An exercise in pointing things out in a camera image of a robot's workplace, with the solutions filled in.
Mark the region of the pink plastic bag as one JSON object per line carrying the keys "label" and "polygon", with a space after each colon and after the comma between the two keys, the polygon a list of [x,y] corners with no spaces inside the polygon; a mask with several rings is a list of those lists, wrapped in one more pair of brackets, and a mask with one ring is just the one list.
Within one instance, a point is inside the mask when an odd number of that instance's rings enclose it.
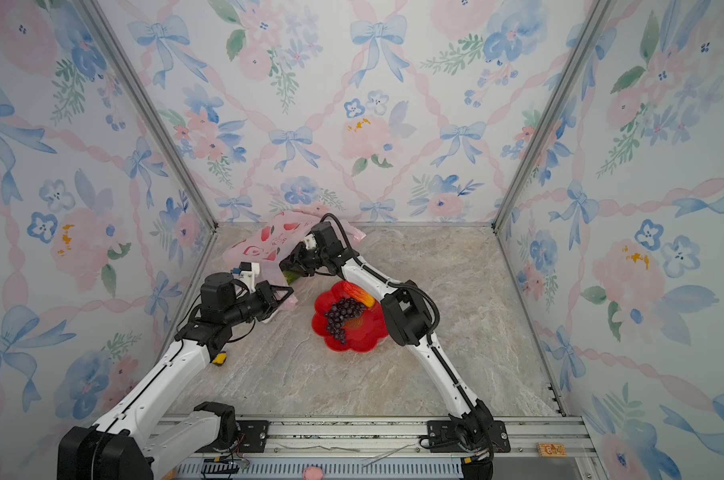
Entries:
{"label": "pink plastic bag", "polygon": [[222,255],[224,264],[235,268],[242,262],[258,263],[260,281],[287,286],[279,263],[327,213],[331,213],[330,208],[318,203],[279,213],[250,237],[226,250]]}

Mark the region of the red-yellow mango fruit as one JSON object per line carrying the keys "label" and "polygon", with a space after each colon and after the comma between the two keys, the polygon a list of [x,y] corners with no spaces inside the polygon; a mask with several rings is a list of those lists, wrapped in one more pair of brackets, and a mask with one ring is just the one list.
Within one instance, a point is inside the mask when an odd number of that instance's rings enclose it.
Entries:
{"label": "red-yellow mango fruit", "polygon": [[349,287],[348,294],[366,308],[372,308],[376,303],[375,298],[370,293],[355,284]]}

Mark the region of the dark grape bunch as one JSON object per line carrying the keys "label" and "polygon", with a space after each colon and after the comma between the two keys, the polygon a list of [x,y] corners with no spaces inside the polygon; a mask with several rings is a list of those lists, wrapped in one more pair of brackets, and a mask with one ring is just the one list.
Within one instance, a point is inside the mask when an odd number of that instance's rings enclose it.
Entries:
{"label": "dark grape bunch", "polygon": [[343,297],[333,303],[324,314],[326,331],[341,345],[347,344],[346,325],[351,320],[358,320],[367,310],[367,306],[351,297]]}

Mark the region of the green custard apple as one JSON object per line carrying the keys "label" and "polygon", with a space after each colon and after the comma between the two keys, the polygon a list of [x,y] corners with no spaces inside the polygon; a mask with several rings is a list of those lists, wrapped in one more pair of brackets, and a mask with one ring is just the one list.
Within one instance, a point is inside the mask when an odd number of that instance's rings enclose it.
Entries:
{"label": "green custard apple", "polygon": [[283,276],[285,277],[288,285],[291,285],[293,282],[301,278],[301,275],[294,271],[283,271]]}

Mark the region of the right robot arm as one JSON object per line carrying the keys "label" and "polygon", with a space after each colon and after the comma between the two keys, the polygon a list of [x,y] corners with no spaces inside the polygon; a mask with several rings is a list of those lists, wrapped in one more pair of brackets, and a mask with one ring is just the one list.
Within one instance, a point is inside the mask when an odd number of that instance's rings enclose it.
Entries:
{"label": "right robot arm", "polygon": [[372,295],[382,307],[389,336],[418,359],[437,387],[459,445],[469,452],[495,449],[491,440],[495,418],[444,352],[436,333],[440,311],[416,283],[395,280],[364,260],[332,214],[311,228],[280,261],[280,268],[302,277],[329,273]]}

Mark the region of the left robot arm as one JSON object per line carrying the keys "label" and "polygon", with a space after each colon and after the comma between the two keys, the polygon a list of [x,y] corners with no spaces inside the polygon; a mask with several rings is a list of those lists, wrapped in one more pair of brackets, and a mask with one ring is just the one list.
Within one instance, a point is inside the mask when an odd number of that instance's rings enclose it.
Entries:
{"label": "left robot arm", "polygon": [[164,433],[152,433],[194,377],[232,343],[234,327],[269,319],[293,294],[289,286],[208,276],[200,302],[159,362],[90,427],[60,441],[59,479],[161,479],[203,448],[231,453],[245,435],[233,406],[206,401]]}

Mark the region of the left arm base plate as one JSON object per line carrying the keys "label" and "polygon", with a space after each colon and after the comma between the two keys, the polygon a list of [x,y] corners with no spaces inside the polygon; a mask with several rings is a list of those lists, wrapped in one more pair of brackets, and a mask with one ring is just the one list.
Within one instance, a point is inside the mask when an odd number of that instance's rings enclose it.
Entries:
{"label": "left arm base plate", "polygon": [[238,420],[231,449],[237,453],[264,453],[269,428],[267,420]]}

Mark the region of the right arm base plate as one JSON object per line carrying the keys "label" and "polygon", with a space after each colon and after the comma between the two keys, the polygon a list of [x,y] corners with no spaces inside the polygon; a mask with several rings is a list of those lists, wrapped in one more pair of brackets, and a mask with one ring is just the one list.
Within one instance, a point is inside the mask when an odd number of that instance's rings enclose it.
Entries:
{"label": "right arm base plate", "polygon": [[512,450],[510,434],[500,420],[477,428],[452,420],[431,420],[419,445],[432,453],[479,454],[488,449],[493,453],[510,453]]}

